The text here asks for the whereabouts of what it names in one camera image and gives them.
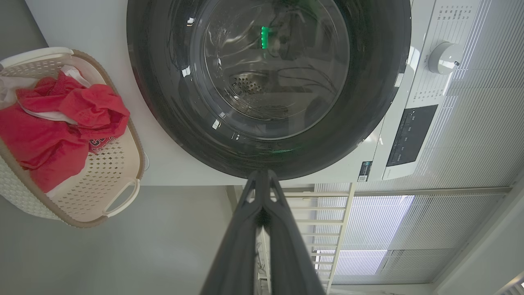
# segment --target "white plastic basket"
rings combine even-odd
[[[72,65],[92,84],[110,85],[105,70],[89,55],[64,47],[33,50],[0,61],[0,76],[56,78],[63,65]],[[98,154],[89,154],[84,169],[48,198],[18,165],[0,140],[0,194],[21,210],[77,227],[92,227],[124,210],[138,195],[143,173],[143,151],[129,121],[124,135]],[[108,208],[130,185],[131,195],[115,209]]]

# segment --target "white wall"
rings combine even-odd
[[[430,284],[418,285],[333,285],[330,295],[431,295],[433,286]]]
[[[1,294],[198,294],[231,219],[225,188],[143,186],[89,229],[0,197]]]
[[[524,178],[436,282],[438,295],[493,295],[524,271]]]

